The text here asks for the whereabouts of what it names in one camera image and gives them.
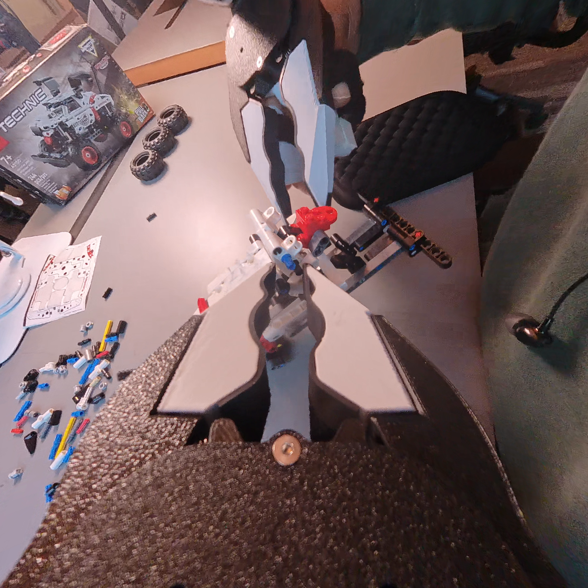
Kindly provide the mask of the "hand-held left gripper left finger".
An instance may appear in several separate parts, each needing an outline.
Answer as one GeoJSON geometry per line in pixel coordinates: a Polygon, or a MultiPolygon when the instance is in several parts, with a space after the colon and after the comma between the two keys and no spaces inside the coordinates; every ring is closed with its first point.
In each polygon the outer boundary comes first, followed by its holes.
{"type": "Polygon", "coordinates": [[[153,407],[158,416],[203,416],[260,381],[275,267],[254,268],[231,290],[210,294],[179,363],[153,407]]]}

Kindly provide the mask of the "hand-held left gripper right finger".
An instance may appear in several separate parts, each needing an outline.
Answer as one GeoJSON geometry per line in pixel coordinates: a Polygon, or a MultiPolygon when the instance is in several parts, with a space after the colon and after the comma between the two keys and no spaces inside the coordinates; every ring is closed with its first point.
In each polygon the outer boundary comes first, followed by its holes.
{"type": "Polygon", "coordinates": [[[368,308],[313,267],[303,282],[318,384],[366,413],[417,411],[368,308]]]}

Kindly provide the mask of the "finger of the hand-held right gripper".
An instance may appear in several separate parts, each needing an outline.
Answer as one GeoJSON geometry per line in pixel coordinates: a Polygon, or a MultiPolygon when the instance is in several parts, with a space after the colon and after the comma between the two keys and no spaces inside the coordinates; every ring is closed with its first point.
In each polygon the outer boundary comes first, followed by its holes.
{"type": "Polygon", "coordinates": [[[354,150],[355,137],[351,124],[319,101],[306,42],[286,59],[281,95],[295,124],[306,186],[316,205],[326,206],[334,188],[334,159],[354,150]]]}
{"type": "Polygon", "coordinates": [[[283,217],[292,213],[285,182],[285,166],[277,136],[278,113],[257,100],[250,100],[241,111],[250,166],[272,206],[283,217]]]}

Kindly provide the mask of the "brick-built truck model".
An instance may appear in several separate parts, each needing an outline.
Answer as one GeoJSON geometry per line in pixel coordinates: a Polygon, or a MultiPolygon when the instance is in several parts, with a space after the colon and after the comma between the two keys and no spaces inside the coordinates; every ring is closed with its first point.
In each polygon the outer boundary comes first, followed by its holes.
{"type": "Polygon", "coordinates": [[[360,203],[365,220],[346,238],[327,233],[337,220],[337,210],[332,206],[301,207],[286,218],[274,207],[264,212],[251,210],[254,232],[247,255],[209,284],[207,296],[198,299],[195,314],[205,313],[256,269],[272,262],[276,269],[275,294],[261,345],[267,354],[276,355],[285,349],[285,337],[293,337],[307,325],[302,293],[304,264],[310,264],[348,293],[402,252],[410,257],[423,253],[442,269],[452,266],[450,254],[390,205],[363,197],[360,203]]]}

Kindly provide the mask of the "pile of small brick pieces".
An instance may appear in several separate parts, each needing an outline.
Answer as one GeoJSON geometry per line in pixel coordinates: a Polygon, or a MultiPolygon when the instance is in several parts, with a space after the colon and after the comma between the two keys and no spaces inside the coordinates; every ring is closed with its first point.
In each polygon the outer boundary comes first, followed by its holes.
{"type": "Polygon", "coordinates": [[[112,362],[115,359],[128,328],[126,320],[116,326],[107,322],[100,339],[93,341],[85,337],[77,343],[77,349],[62,354],[55,362],[31,369],[19,384],[19,410],[12,419],[10,435],[24,442],[28,455],[34,456],[37,447],[48,437],[51,447],[48,452],[49,468],[59,472],[65,468],[76,450],[77,441],[85,434],[91,423],[90,410],[99,408],[106,400],[112,382],[112,362]],[[51,387],[49,376],[78,377],[73,386],[72,406],[36,409],[34,394],[51,387]]]}

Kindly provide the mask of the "person's right hand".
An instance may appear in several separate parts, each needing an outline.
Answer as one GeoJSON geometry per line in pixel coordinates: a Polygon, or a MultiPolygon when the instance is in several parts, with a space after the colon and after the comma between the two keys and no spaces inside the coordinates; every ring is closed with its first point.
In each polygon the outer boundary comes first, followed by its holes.
{"type": "Polygon", "coordinates": [[[320,1],[323,39],[323,86],[327,102],[356,129],[366,100],[359,72],[360,1],[320,1]]]}

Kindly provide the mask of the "wooden-edged table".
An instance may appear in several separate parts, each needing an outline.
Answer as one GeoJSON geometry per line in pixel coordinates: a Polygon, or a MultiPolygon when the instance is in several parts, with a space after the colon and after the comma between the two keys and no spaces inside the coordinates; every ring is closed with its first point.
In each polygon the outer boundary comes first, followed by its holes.
{"type": "Polygon", "coordinates": [[[114,50],[137,86],[224,64],[230,2],[152,1],[114,50]]]}

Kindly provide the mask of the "sticker sheet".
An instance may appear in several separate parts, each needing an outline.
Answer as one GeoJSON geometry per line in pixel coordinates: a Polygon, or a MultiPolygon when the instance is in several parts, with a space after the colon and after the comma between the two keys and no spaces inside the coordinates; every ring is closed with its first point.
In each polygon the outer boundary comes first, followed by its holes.
{"type": "Polygon", "coordinates": [[[25,314],[25,328],[85,310],[101,240],[97,236],[48,256],[25,314]]]}

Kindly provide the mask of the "black clothing toggle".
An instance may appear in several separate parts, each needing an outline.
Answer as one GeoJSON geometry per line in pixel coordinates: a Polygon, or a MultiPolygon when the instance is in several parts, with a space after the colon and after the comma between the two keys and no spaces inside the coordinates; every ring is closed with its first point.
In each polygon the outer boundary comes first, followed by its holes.
{"type": "Polygon", "coordinates": [[[553,343],[550,328],[554,322],[553,318],[547,317],[542,321],[533,317],[519,319],[511,327],[514,337],[524,345],[531,348],[544,348],[553,343]]]}

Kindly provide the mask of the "black toy set box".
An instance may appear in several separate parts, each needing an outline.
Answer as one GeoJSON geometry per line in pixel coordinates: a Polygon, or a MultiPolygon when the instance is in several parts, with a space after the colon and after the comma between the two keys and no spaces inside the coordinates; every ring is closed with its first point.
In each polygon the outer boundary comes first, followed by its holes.
{"type": "Polygon", "coordinates": [[[97,34],[66,26],[1,84],[1,176],[65,206],[153,116],[97,34]]]}

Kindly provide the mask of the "white book stand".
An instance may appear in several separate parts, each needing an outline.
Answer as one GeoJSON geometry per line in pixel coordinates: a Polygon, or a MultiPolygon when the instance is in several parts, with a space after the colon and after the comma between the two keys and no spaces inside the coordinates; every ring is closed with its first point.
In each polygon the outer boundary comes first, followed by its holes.
{"type": "Polygon", "coordinates": [[[23,334],[18,310],[31,285],[24,254],[1,241],[1,363],[13,354],[23,334]]]}

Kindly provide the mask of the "person's torso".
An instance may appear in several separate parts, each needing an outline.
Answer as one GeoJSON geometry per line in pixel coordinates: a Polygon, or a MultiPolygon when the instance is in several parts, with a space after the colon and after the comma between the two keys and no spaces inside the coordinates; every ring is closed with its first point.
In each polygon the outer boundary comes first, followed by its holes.
{"type": "Polygon", "coordinates": [[[481,340],[501,460],[536,540],[587,587],[587,283],[533,349],[505,319],[542,320],[587,274],[587,74],[511,198],[483,271],[481,340]]]}

